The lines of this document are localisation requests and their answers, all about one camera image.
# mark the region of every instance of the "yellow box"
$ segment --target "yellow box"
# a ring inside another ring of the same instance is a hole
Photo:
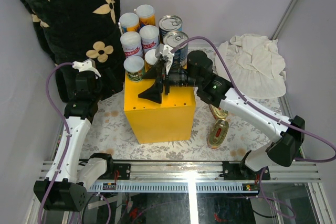
[[[192,87],[171,87],[162,104],[138,98],[154,80],[131,82],[125,77],[124,111],[140,144],[189,140],[196,108]]]

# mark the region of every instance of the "lace tablecloth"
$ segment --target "lace tablecloth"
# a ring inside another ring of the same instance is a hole
[[[214,59],[212,49],[203,50]],[[256,99],[263,106],[281,113],[278,99]],[[124,93],[120,92],[98,104],[91,129],[87,134],[81,158],[95,152],[110,153],[114,159],[151,159],[184,161],[239,161],[248,150],[256,150],[268,142],[267,137],[243,119],[229,113],[229,130],[223,144],[210,149],[206,137],[216,120],[207,104],[196,96],[196,111],[191,138],[187,141],[140,145],[123,111]]]

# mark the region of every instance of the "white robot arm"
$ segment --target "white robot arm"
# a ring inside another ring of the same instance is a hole
[[[248,152],[241,162],[241,172],[246,176],[254,175],[263,167],[278,164],[290,166],[303,142],[304,134],[280,124],[285,122],[304,129],[304,120],[296,116],[293,120],[277,114],[261,104],[247,98],[244,101],[233,88],[231,82],[213,73],[213,63],[203,51],[192,51],[188,54],[187,69],[171,66],[173,54],[167,45],[160,45],[155,56],[156,64],[143,76],[143,79],[155,79],[149,89],[138,95],[139,98],[161,103],[163,85],[168,95],[170,86],[198,87],[197,95],[207,104],[227,110],[240,116],[248,123],[263,132],[269,143],[256,151]],[[263,112],[273,115],[279,121],[270,120],[247,104],[252,103]]]
[[[91,59],[75,61],[72,67],[78,69],[79,73],[75,80],[74,96],[66,105],[64,113],[70,132],[68,135],[64,129],[55,160],[45,180],[36,181],[34,185],[34,193],[41,202],[47,194],[44,204],[46,210],[81,211],[86,202],[87,189],[101,175],[113,173],[112,157],[103,153],[94,153],[85,167],[77,172],[79,155],[98,110],[97,103],[102,97],[102,81]],[[69,145],[65,152],[67,137]]]

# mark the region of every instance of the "canned food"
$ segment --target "canned food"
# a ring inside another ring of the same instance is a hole
[[[146,25],[155,26],[155,10],[151,5],[140,5],[135,9],[135,13],[140,19],[140,26],[144,27]]]
[[[170,31],[163,37],[163,43],[171,47],[176,47],[187,39],[189,39],[188,35],[182,31]],[[175,52],[173,63],[180,63],[183,67],[187,63],[187,55],[188,44],[185,44],[183,47]]]
[[[218,119],[226,119],[227,115],[229,114],[229,112],[227,110],[222,110],[221,108],[216,108],[213,105],[209,105],[210,110],[212,115],[214,116],[214,118],[216,120]]]
[[[138,32],[140,29],[139,17],[135,13],[125,13],[119,18],[123,33],[128,31]]]
[[[146,54],[151,49],[159,45],[159,29],[156,26],[148,25],[140,29],[141,45],[143,53]]]
[[[211,149],[217,149],[223,143],[227,131],[229,130],[229,123],[224,119],[219,119],[210,131],[206,142]]]
[[[142,76],[145,74],[144,61],[139,56],[128,57],[124,61],[124,69],[128,78],[133,82],[141,81]]]
[[[156,49],[151,49],[145,54],[145,70],[150,70],[157,62],[158,58],[155,57]]]
[[[133,55],[143,57],[140,35],[135,31],[128,31],[121,35],[120,42],[125,57]]]
[[[182,31],[182,20],[175,15],[166,15],[159,20],[160,42],[170,31]]]

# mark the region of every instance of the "red object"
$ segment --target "red object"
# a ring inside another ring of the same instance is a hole
[[[256,185],[259,182],[259,180],[260,180],[260,174],[257,174],[254,184]]]
[[[135,50],[133,50],[133,51],[125,52],[125,56],[126,56],[126,57],[129,57],[129,56],[135,55],[135,54],[137,54],[139,51],[140,51],[140,47],[137,47],[137,48],[136,48]]]
[[[217,222],[228,222],[227,219],[220,218],[216,213],[215,213],[215,219],[216,219]]]
[[[118,177],[119,177],[119,171],[118,170],[116,170],[115,172],[114,172],[114,183],[115,183],[115,188],[117,188],[117,180],[118,180]]]
[[[147,45],[142,44],[142,48],[145,48],[145,49],[152,48],[155,46],[155,44],[156,44],[155,41]]]
[[[221,131],[222,131],[222,128],[219,128],[217,133],[216,133],[216,137],[218,137],[220,135]]]
[[[131,211],[130,216],[132,217],[132,219],[134,220],[137,216],[138,216],[138,208],[134,208],[133,211]]]

